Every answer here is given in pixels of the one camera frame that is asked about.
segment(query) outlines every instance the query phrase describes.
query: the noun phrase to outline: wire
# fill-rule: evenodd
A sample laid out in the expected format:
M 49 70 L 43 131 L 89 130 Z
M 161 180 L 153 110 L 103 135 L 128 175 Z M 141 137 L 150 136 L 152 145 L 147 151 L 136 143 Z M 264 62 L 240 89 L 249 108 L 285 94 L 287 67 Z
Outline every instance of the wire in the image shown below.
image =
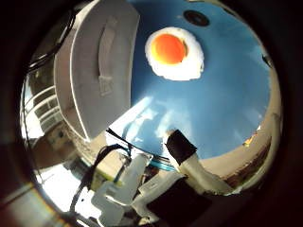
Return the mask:
M 113 183 L 117 183 L 122 175 L 122 173 L 124 172 L 125 170 L 125 164 L 122 165 L 122 167 L 120 168 L 120 170 L 117 172 L 114 180 L 113 180 Z
M 29 67 L 27 69 L 27 72 L 30 73 L 34 70 L 37 70 L 38 68 L 42 67 L 43 65 L 45 65 L 48 61 L 50 61 L 52 59 L 52 57 L 54 57 L 58 51 L 60 50 L 60 48 L 62 47 L 66 37 L 68 36 L 69 32 L 71 31 L 71 29 L 73 28 L 73 25 L 75 23 L 76 20 L 76 12 L 71 9 L 70 10 L 70 17 L 68 20 L 68 24 L 65 27 L 62 36 L 60 37 L 59 41 L 55 44 L 55 46 L 48 51 L 47 53 L 43 54 L 42 56 L 36 58 L 34 61 L 32 61 L 29 64 Z
M 124 148 L 119 144 L 115 144 L 115 145 L 111 145 L 111 146 L 105 146 L 103 147 L 100 152 L 98 153 L 97 159 L 94 162 L 94 164 L 92 166 L 89 167 L 89 169 L 86 171 L 86 173 L 84 174 L 80 185 L 73 197 L 73 200 L 70 204 L 69 207 L 69 211 L 72 213 L 76 213 L 75 207 L 76 207 L 76 203 L 80 197 L 80 193 L 83 190 L 83 188 L 86 186 L 88 189 L 90 189 L 91 187 L 91 182 L 93 181 L 93 177 L 94 177 L 94 172 L 97 168 L 97 165 L 114 149 L 118 149 L 118 148 Z
M 128 148 L 128 151 L 129 151 L 128 155 L 130 155 L 131 150 L 134 148 L 137 150 L 140 150 L 141 152 L 152 154 L 142 148 L 138 148 L 135 145 L 129 143 L 124 138 L 122 138 L 117 133 L 115 133 L 111 128 L 107 128 L 106 132 L 108 132 L 111 136 L 113 136 L 116 140 L 118 140 L 119 141 L 118 143 L 123 144 L 125 147 Z M 155 155 L 155 154 L 152 154 L 152 155 L 153 155 L 153 159 L 151 160 L 151 164 L 153 164 L 154 166 L 157 166 L 160 168 L 163 167 L 165 170 L 168 170 L 168 171 L 175 170 L 175 168 L 171 165 L 168 158 L 164 158 L 164 157 L 161 157 L 161 156 Z
M 31 148 L 31 144 L 30 144 L 30 141 L 29 141 L 29 137 L 28 137 L 28 131 L 27 131 L 27 120 L 26 120 L 26 83 L 27 83 L 27 77 L 25 77 L 24 79 L 24 82 L 23 82 L 23 93 L 22 93 L 22 113 L 23 113 L 23 123 L 25 125 L 25 131 L 26 131 L 26 151 L 28 152 L 28 156 L 30 157 L 30 160 L 31 160 L 31 164 L 32 166 L 34 167 L 34 169 L 36 169 L 38 175 L 39 175 L 39 178 L 41 180 L 41 183 L 44 182 L 42 176 L 41 176 L 41 172 L 38 168 L 38 165 L 36 163 L 36 159 L 33 155 L 33 151 L 32 151 L 32 148 Z

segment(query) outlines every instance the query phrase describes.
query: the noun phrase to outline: egg yolk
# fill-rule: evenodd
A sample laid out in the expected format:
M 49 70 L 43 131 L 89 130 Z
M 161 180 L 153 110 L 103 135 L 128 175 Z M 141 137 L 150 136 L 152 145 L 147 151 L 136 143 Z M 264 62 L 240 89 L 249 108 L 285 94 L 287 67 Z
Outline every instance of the egg yolk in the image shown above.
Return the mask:
M 173 35 L 159 35 L 151 43 L 151 55 L 163 64 L 180 63 L 186 53 L 183 42 Z

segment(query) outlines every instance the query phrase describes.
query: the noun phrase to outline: dark circle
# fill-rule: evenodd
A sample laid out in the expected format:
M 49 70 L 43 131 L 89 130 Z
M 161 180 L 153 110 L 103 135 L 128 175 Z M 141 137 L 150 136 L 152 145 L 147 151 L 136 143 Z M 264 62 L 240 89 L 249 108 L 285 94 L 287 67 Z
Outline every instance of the dark circle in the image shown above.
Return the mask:
M 183 12 L 183 16 L 188 22 L 195 26 L 208 26 L 208 18 L 199 11 L 196 10 L 186 10 Z
M 59 135 L 60 138 L 63 138 L 63 136 L 64 136 L 62 131 L 60 131 L 58 135 Z

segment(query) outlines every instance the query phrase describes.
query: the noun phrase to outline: fried egg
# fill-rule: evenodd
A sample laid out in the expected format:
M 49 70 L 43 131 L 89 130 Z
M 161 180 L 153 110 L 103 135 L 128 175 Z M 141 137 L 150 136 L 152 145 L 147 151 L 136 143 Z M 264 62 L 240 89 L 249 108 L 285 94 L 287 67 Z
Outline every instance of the fried egg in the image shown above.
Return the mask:
M 198 79 L 204 70 L 200 44 L 179 27 L 155 31 L 146 41 L 145 54 L 154 74 L 165 79 Z

